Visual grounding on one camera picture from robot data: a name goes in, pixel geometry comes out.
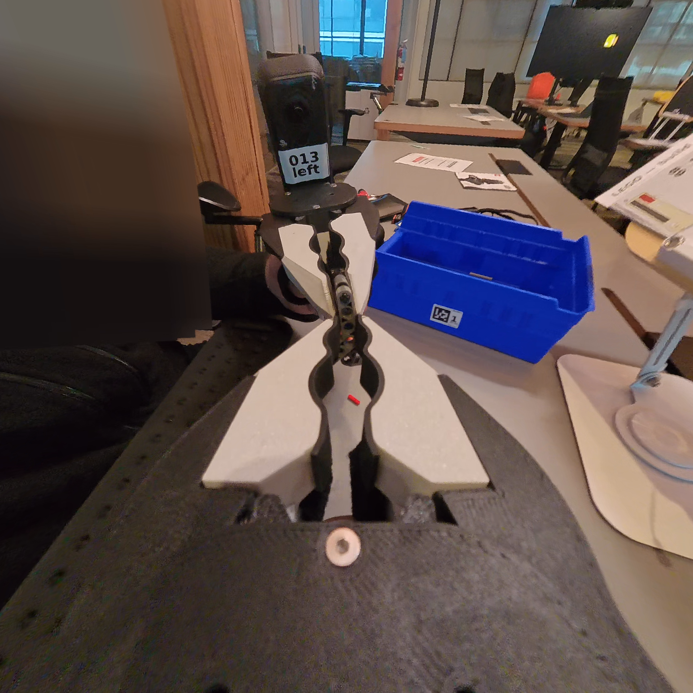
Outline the grey bent holed beam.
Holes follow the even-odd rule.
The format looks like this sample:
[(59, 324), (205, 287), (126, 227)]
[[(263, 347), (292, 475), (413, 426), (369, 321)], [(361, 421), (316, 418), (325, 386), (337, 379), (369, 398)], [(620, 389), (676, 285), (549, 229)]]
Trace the grey bent holed beam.
[(339, 319), (339, 360), (347, 367), (360, 365), (362, 357), (358, 347), (359, 314), (350, 279), (345, 270), (332, 270), (335, 314)]

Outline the black dimpled mat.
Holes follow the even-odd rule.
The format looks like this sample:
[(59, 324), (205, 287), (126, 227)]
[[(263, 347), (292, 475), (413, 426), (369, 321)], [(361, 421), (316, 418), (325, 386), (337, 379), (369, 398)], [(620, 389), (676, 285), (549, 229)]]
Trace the black dimpled mat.
[[(91, 507), (96, 515), (95, 520), (80, 521), (86, 529), (69, 531), (67, 543), (74, 542), (76, 550), (80, 551), (100, 533), (99, 529), (92, 529), (92, 525), (106, 521), (113, 507), (120, 504), (120, 498), (139, 484), (144, 473), (178, 438), (244, 378), (255, 374), (278, 356), (289, 345), (291, 337), (290, 326), (276, 319), (261, 322), (234, 320), (221, 325), (212, 338), (204, 342), (165, 399), (65, 524), (61, 533), (73, 517), (81, 513), (84, 505)], [(50, 546), (22, 582), (40, 563)]]

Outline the black flat device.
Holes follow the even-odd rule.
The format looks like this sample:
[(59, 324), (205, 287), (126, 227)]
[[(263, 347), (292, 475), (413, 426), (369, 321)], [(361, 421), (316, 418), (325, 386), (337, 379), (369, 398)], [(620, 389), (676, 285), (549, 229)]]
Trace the black flat device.
[(408, 208), (408, 203), (390, 193), (375, 196), (370, 201), (378, 211), (380, 221), (401, 219)]

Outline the paper sheet with red print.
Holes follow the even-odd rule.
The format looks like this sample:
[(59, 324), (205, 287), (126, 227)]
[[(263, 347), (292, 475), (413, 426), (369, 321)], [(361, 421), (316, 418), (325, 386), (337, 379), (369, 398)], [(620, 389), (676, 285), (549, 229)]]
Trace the paper sheet with red print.
[(442, 157), (423, 151), (414, 151), (400, 157), (394, 161), (396, 164), (413, 166), (421, 169), (443, 170), (453, 173), (463, 172), (472, 161), (462, 160), (454, 157)]

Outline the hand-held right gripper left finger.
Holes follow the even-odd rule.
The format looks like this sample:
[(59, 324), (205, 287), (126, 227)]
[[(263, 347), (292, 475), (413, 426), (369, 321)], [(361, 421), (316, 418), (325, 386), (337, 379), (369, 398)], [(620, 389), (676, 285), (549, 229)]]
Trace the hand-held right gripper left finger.
[(320, 322), (266, 366), (202, 475), (206, 489), (277, 496), (299, 515), (324, 515), (333, 481), (324, 405), (334, 386), (334, 321)]

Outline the black sign pole stand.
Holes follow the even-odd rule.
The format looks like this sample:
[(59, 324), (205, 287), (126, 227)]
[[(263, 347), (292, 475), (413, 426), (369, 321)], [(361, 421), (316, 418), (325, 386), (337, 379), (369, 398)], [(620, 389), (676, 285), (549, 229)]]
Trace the black sign pole stand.
[(437, 34), (437, 24), (439, 20), (439, 12), (441, 7), (441, 1), (434, 1), (434, 10), (432, 14), (432, 19), (430, 22), (430, 31), (428, 36), (427, 53), (426, 53), (426, 63), (423, 73), (423, 80), (421, 85), (421, 92), (419, 98), (409, 98), (406, 100), (405, 105), (408, 108), (426, 108), (433, 109), (439, 107), (439, 101), (436, 99), (431, 99), (427, 97), (428, 83), (430, 79), (430, 69), (432, 65), (432, 56), (435, 48), (435, 39)]

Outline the paper sheet with black figure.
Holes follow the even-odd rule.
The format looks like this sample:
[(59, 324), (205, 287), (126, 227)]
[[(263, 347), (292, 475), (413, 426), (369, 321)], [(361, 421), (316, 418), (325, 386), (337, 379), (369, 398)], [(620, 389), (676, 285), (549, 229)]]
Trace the paper sheet with black figure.
[(457, 171), (457, 180), (463, 189), (474, 191), (515, 192), (516, 186), (502, 173), (475, 173)]

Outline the large wooden pillar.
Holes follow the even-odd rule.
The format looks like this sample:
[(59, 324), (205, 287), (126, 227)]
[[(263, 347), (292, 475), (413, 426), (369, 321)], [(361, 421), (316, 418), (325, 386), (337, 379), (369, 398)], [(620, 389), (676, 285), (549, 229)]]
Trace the large wooden pillar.
[(163, 1), (196, 182), (229, 190), (244, 215), (270, 211), (261, 130), (239, 1)]

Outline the printed instruction sheet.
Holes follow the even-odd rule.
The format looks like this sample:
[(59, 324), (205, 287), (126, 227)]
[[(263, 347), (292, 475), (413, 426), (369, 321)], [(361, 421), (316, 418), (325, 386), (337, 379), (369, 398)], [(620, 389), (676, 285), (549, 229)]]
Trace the printed instruction sheet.
[(599, 195), (595, 202), (667, 238), (692, 228), (692, 135)]

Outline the large black monitor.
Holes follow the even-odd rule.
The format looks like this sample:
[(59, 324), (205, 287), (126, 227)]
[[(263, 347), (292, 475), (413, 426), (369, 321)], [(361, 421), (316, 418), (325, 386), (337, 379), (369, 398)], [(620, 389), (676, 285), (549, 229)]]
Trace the large black monitor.
[(576, 8), (553, 5), (523, 74), (559, 80), (619, 77), (653, 11), (651, 6)]

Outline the slim wooden column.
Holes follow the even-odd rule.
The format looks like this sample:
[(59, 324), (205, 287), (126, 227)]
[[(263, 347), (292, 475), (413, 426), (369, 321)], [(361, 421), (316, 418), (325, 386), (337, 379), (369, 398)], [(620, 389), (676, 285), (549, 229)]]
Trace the slim wooden column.
[(392, 89), (396, 86), (402, 14), (403, 1), (387, 1), (381, 83)]

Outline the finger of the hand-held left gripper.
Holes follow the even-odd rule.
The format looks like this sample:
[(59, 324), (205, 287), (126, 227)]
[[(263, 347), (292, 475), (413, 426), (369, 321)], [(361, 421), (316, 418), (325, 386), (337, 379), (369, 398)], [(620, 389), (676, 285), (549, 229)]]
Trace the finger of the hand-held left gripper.
[(342, 238), (340, 254), (346, 261), (346, 273), (351, 283), (354, 308), (364, 313), (373, 282), (376, 243), (371, 237), (361, 213), (342, 214), (331, 221), (331, 230)]
[(334, 319), (331, 285), (321, 268), (319, 251), (310, 246), (311, 242), (317, 240), (314, 227), (292, 223), (280, 227), (278, 231), (282, 265), (289, 279), (322, 318)]

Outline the wooden top desk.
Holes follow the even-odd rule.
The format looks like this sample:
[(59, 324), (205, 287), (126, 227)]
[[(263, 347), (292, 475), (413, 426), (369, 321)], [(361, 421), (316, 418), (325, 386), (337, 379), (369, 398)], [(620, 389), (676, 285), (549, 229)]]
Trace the wooden top desk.
[(521, 99), (515, 106), (513, 122), (531, 133), (524, 151), (540, 155), (539, 165), (549, 170), (555, 153), (568, 130), (588, 129), (592, 106), (550, 105), (547, 100)]

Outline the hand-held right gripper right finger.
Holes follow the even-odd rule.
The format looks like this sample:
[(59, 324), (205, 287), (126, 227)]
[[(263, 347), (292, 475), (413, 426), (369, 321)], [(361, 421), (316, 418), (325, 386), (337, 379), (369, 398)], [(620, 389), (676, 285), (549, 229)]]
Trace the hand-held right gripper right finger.
[(356, 510), (381, 496), (403, 505), (413, 495), (488, 487), (436, 370), (372, 319), (359, 321), (356, 344), (370, 398), (356, 446)]

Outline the blue storage bin with tag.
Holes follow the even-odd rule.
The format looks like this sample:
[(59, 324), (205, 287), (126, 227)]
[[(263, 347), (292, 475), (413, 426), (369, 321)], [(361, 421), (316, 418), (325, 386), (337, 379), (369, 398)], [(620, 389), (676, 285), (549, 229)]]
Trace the blue storage bin with tag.
[(587, 236), (412, 202), (369, 307), (532, 364), (594, 311)]

